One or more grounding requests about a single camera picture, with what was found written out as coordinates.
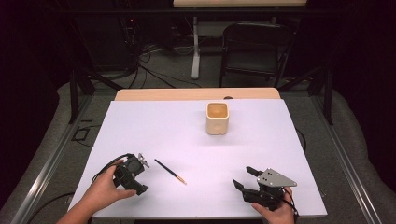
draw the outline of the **pencil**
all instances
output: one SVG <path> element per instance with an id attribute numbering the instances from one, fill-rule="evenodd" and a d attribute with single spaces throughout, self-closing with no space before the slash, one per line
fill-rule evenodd
<path id="1" fill-rule="evenodd" d="M 160 163 L 159 161 L 157 161 L 156 159 L 154 159 L 156 162 L 158 162 L 158 164 L 161 165 L 161 167 L 163 167 L 163 169 L 165 169 L 166 171 L 168 171 L 169 173 L 171 173 L 171 175 L 173 175 L 174 177 L 176 177 L 178 180 L 180 180 L 181 183 L 187 185 L 186 181 L 184 181 L 183 178 L 181 178 L 179 175 L 175 174 L 175 172 L 171 171 L 168 167 L 166 167 L 165 165 L 163 165 L 162 163 Z"/>

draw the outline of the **human hand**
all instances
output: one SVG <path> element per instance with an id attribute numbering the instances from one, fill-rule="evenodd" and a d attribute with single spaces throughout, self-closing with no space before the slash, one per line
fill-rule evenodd
<path id="1" fill-rule="evenodd" d="M 285 190 L 288 193 L 284 193 L 283 199 L 291 203 L 291 188 L 285 187 Z M 286 203 L 282 202 L 275 211 L 270 211 L 268 208 L 265 208 L 258 203 L 252 203 L 251 206 L 263 217 L 265 217 L 265 219 L 267 219 L 270 224 L 294 224 L 293 209 Z"/>
<path id="2" fill-rule="evenodd" d="M 121 162 L 122 160 L 119 160 L 114 164 L 119 164 Z M 114 186 L 113 174 L 115 170 L 116 165 L 107 168 L 106 171 L 96 177 L 84 196 L 82 196 L 80 203 L 87 206 L 92 213 L 108 207 L 117 200 L 136 195 L 136 190 L 134 189 L 117 189 L 116 186 Z"/>

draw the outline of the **table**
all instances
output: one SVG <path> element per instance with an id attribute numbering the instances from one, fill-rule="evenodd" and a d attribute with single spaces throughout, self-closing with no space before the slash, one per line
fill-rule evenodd
<path id="1" fill-rule="evenodd" d="M 303 7 L 306 0 L 174 0 L 174 7 Z M 199 29 L 197 17 L 193 17 L 194 55 L 192 60 L 191 78 L 199 78 L 200 52 L 198 36 L 221 36 L 222 31 L 232 22 L 216 22 L 210 25 L 206 22 L 206 28 Z"/>
<path id="2" fill-rule="evenodd" d="M 222 100 L 225 96 L 233 99 Z M 214 101 L 230 107 L 230 128 L 225 135 L 205 132 L 205 106 Z M 246 166 L 273 168 L 296 181 L 294 201 L 302 217 L 327 215 L 288 109 L 276 89 L 119 91 L 106 113 L 70 207 L 109 161 L 139 152 L 150 168 L 136 180 L 149 189 L 113 203 L 95 217 L 260 218 L 233 186 L 235 179 L 246 188 L 258 187 Z M 187 186 L 154 159 L 182 176 Z"/>

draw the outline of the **office chair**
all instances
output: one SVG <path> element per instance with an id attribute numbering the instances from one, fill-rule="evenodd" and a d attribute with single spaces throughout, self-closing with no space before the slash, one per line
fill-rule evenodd
<path id="1" fill-rule="evenodd" d="M 282 77 L 294 39 L 293 31 L 279 24 L 238 22 L 223 32 L 219 86 L 226 73 Z"/>

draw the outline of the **cup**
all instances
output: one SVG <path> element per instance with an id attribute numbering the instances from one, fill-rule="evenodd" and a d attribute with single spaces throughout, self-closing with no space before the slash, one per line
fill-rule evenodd
<path id="1" fill-rule="evenodd" d="M 206 108 L 206 132 L 208 134 L 226 134 L 229 111 L 225 103 L 209 103 Z"/>

